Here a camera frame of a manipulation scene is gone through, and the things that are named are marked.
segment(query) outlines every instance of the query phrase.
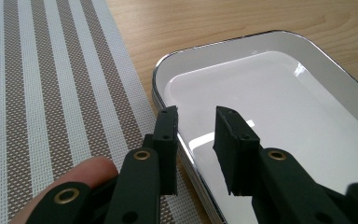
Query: wood grain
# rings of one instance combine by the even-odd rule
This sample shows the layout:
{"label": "wood grain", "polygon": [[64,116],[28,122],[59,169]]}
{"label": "wood grain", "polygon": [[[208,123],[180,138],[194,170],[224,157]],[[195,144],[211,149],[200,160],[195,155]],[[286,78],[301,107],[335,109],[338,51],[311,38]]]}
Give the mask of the wood grain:
{"label": "wood grain", "polygon": [[106,1],[152,106],[164,55],[269,30],[305,36],[358,81],[358,0]]}

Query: placemat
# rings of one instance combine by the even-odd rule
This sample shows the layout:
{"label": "placemat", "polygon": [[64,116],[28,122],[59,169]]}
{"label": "placemat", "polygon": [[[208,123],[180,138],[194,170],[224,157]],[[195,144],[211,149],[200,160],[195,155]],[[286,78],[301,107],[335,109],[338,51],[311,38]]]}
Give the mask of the placemat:
{"label": "placemat", "polygon": [[[119,169],[155,117],[103,0],[0,0],[0,223],[93,156]],[[163,223],[198,223],[179,196]]]}

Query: woven fabric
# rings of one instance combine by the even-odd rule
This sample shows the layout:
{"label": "woven fabric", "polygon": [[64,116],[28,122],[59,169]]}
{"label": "woven fabric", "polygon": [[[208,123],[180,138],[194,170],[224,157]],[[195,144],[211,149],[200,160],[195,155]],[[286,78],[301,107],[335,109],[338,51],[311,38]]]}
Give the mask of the woven fabric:
{"label": "woven fabric", "polygon": [[[87,158],[120,169],[154,124],[103,0],[0,0],[0,223]],[[200,222],[178,193],[161,221]]]}

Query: brown stripe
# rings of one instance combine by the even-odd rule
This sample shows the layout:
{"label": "brown stripe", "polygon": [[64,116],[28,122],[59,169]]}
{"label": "brown stripe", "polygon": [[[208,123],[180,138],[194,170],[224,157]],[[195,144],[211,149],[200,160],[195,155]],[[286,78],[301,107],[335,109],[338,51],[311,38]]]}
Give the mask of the brown stripe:
{"label": "brown stripe", "polygon": [[4,3],[8,218],[32,198],[17,0]]}
{"label": "brown stripe", "polygon": [[57,5],[91,155],[111,158],[69,3],[57,1]]}
{"label": "brown stripe", "polygon": [[31,1],[34,18],[34,34],[42,82],[43,104],[48,128],[48,145],[54,179],[73,167],[68,134],[62,110],[62,100],[57,71],[48,32],[43,0]]}
{"label": "brown stripe", "polygon": [[[127,93],[124,90],[123,83],[110,53],[109,46],[103,34],[103,29],[98,20],[95,8],[90,0],[81,0],[83,10],[86,15],[87,24],[91,32],[92,40],[97,49],[98,57],[103,68],[110,95],[115,105],[118,121],[124,133],[124,138],[129,149],[140,147],[143,141],[141,131],[133,115]],[[167,204],[165,197],[161,197],[161,222],[174,223],[172,212]]]}

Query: brass insert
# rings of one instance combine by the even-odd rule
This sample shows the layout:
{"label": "brass insert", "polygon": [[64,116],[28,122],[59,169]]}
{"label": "brass insert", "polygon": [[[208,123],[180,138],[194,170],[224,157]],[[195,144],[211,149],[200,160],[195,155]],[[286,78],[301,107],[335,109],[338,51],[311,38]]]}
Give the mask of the brass insert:
{"label": "brass insert", "polygon": [[54,202],[58,204],[65,204],[73,201],[79,195],[79,190],[75,188],[63,189],[54,196]]}
{"label": "brass insert", "polygon": [[268,156],[276,161],[284,161],[286,160],[286,155],[280,151],[269,151]]}
{"label": "brass insert", "polygon": [[149,157],[150,157],[150,152],[148,151],[138,151],[135,154],[133,154],[133,158],[135,158],[138,161],[147,160],[147,158]]}

